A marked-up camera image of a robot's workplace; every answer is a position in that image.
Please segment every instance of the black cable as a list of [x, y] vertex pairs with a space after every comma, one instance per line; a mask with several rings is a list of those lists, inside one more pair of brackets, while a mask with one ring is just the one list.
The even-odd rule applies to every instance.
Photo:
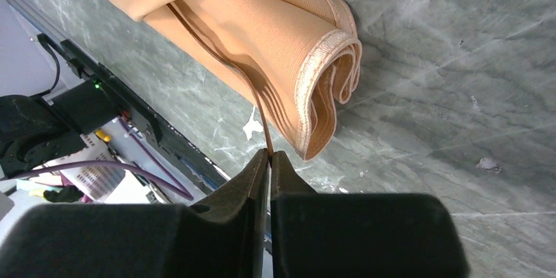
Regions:
[[60, 81], [60, 62], [58, 61], [58, 57], [56, 56], [56, 54], [54, 53], [54, 51], [52, 50], [52, 48], [49, 45], [49, 38], [44, 33], [41, 33], [41, 34], [37, 35], [37, 40], [41, 44], [43, 49], [47, 53], [49, 53], [50, 56], [52, 57], [52, 59], [54, 60], [54, 63], [56, 64], [56, 77], [54, 78], [54, 84], [52, 85], [52, 87], [49, 90], [37, 93], [37, 94], [33, 95], [34, 97], [46, 96], [47, 94], [51, 93], [52, 90], [54, 90], [54, 88], [56, 88], [56, 86], [58, 85], [58, 82]]

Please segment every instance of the rolled fabric tube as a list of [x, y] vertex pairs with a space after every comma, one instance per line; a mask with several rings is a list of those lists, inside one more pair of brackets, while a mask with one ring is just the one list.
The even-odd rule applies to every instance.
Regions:
[[242, 76], [191, 36], [171, 4], [206, 45], [248, 76], [268, 120], [304, 160], [328, 144], [336, 129], [334, 100], [346, 103], [359, 80], [361, 42], [342, 0], [109, 1], [254, 104]]

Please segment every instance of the white debris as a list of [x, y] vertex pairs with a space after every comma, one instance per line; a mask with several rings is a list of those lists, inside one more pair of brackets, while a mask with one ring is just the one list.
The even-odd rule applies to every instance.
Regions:
[[481, 107], [479, 106], [479, 102], [475, 98], [475, 96], [471, 96], [471, 101], [473, 102], [473, 109], [477, 112], [481, 111]]
[[334, 191], [340, 180], [343, 179], [345, 176], [336, 176], [329, 178], [328, 176], [315, 176], [309, 180], [309, 184], [319, 187], [322, 190]]
[[499, 173], [502, 171], [500, 165], [493, 158], [482, 158], [476, 165], [477, 168]]
[[243, 127], [243, 131], [245, 132], [245, 136], [247, 136], [247, 140], [250, 140], [253, 137], [253, 132], [262, 132], [263, 128], [259, 121], [255, 121], [255, 107], [253, 106], [253, 112], [249, 117], [249, 121]]

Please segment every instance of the brown strap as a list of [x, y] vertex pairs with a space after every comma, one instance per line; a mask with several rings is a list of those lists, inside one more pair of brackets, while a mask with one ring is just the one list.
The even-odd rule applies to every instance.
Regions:
[[253, 94], [253, 98], [255, 98], [255, 101], [257, 103], [257, 107], [259, 108], [259, 111], [261, 113], [262, 127], [264, 129], [264, 138], [266, 139], [266, 148], [268, 150], [268, 156], [269, 156], [269, 158], [272, 157], [272, 155], [274, 153], [274, 149], [272, 148], [272, 141], [270, 140], [270, 131], [268, 130], [268, 123], [266, 121], [266, 117], [264, 117], [264, 111], [262, 109], [260, 95], [258, 94], [257, 90], [255, 89], [255, 87], [253, 85], [253, 82], [251, 82], [251, 80], [249, 79], [247, 74], [243, 70], [241, 70], [241, 68], [239, 68], [236, 64], [234, 64], [232, 61], [228, 60], [227, 58], [221, 57], [219, 54], [217, 54], [214, 50], [212, 50], [205, 43], [199, 37], [197, 32], [195, 32], [195, 30], [193, 30], [193, 28], [191, 27], [191, 25], [188, 22], [188, 19], [178, 11], [178, 9], [175, 7], [174, 3], [167, 4], [167, 7], [172, 11], [172, 13], [181, 22], [183, 27], [189, 32], [189, 34], [191, 34], [191, 36], [199, 43], [199, 45], [201, 45], [203, 47], [203, 49], [205, 51], [207, 51], [212, 57], [214, 57], [214, 59], [219, 61], [222, 65], [224, 65], [224, 66], [228, 67], [229, 69], [237, 72], [243, 78], [245, 83], [249, 86], [249, 89], [251, 89], [251, 93]]

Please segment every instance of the marble countertop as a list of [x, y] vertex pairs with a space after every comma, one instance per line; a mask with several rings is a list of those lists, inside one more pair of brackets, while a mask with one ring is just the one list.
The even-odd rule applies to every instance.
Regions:
[[[32, 1], [230, 176], [264, 145], [242, 129], [253, 106], [144, 23], [106, 0]], [[273, 130], [277, 149], [317, 191], [438, 196], [474, 277], [556, 276], [555, 1], [346, 1], [359, 88], [316, 159]]]

